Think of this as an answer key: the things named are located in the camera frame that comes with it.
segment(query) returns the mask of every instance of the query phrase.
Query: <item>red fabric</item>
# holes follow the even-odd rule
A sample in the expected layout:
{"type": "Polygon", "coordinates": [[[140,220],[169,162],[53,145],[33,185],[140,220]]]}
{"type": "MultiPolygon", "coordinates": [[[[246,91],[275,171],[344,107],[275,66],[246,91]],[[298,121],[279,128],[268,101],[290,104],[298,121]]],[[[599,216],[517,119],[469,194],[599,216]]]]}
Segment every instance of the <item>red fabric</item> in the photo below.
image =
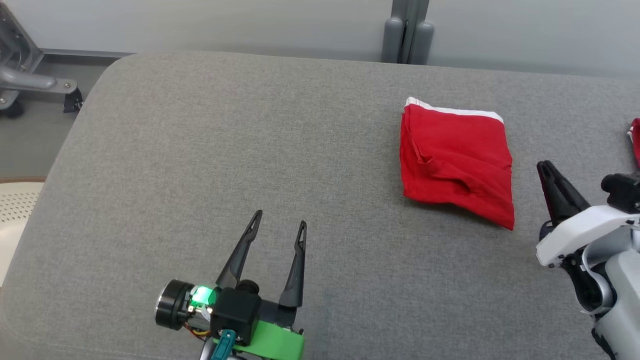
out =
{"type": "Polygon", "coordinates": [[[634,143],[634,154],[636,155],[636,163],[640,168],[640,117],[635,119],[632,123],[631,141],[634,143]]]}
{"type": "Polygon", "coordinates": [[[504,124],[409,104],[400,134],[403,195],[453,203],[513,230],[511,164],[504,124]]]}

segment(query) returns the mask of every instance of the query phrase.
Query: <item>white trim on red cloth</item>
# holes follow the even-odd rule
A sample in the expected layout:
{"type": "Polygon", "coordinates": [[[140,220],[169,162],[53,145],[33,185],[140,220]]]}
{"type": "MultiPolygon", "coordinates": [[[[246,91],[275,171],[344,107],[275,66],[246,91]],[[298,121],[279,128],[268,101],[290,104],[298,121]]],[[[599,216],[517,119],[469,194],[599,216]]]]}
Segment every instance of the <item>white trim on red cloth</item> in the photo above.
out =
{"type": "Polygon", "coordinates": [[[493,111],[435,108],[435,107],[427,104],[426,102],[422,102],[422,101],[420,101],[420,100],[418,100],[418,99],[416,99],[414,97],[407,98],[406,104],[404,104],[404,106],[409,106],[410,104],[420,106],[421,108],[424,108],[424,109],[427,109],[427,110],[438,111],[440,113],[449,113],[449,114],[456,114],[456,115],[475,115],[475,116],[490,117],[490,118],[498,120],[499,122],[504,124],[504,120],[502,119],[502,117],[500,117],[500,115],[494,113],[493,111]]]}

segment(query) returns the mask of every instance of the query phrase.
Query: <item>gray table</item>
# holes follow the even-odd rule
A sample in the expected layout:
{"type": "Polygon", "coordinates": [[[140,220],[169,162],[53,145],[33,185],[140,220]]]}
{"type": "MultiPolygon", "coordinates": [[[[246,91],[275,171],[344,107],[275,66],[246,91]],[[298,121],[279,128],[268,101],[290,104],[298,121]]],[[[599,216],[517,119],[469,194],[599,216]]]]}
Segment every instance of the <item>gray table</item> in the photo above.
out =
{"type": "Polygon", "coordinates": [[[244,277],[276,299],[308,223],[307,359],[605,359],[540,266],[535,164],[593,203],[634,169],[624,80],[227,53],[136,55],[87,98],[0,293],[3,359],[196,359],[154,323],[171,279],[212,283],[256,209],[244,277]],[[404,100],[496,111],[516,227],[405,199],[404,100]]]}

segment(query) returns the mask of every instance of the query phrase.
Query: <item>gray floor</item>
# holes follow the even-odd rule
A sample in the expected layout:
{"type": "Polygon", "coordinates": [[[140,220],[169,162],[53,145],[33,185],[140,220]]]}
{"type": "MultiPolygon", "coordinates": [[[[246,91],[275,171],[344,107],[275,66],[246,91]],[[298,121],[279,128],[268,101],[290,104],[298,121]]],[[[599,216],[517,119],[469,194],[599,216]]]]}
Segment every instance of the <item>gray floor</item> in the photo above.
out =
{"type": "MultiPolygon", "coordinates": [[[[75,79],[84,97],[116,59],[46,56],[36,73],[75,79]]],[[[23,92],[24,114],[0,117],[0,177],[46,176],[76,113],[63,113],[64,95],[23,92]]]]}

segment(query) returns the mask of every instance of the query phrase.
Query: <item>teal clip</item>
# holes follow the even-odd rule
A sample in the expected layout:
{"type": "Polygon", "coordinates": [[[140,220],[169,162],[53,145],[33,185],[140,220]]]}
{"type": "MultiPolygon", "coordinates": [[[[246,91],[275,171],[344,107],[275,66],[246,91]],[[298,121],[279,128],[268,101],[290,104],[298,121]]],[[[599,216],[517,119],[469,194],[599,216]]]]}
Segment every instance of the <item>teal clip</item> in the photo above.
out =
{"type": "Polygon", "coordinates": [[[233,330],[222,330],[220,340],[213,350],[211,360],[227,360],[236,344],[236,332],[233,330]]]}

